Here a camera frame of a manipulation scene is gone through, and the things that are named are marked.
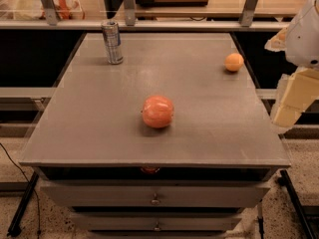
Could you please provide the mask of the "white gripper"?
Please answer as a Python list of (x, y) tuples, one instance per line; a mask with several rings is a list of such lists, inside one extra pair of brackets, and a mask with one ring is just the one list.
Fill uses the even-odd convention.
[(292, 75), (281, 76), (270, 114), (276, 126), (292, 127), (319, 97), (319, 71), (305, 68), (319, 67), (319, 0), (307, 0), (288, 29), (281, 29), (264, 48), (271, 52), (286, 49), (286, 60), (301, 66)]

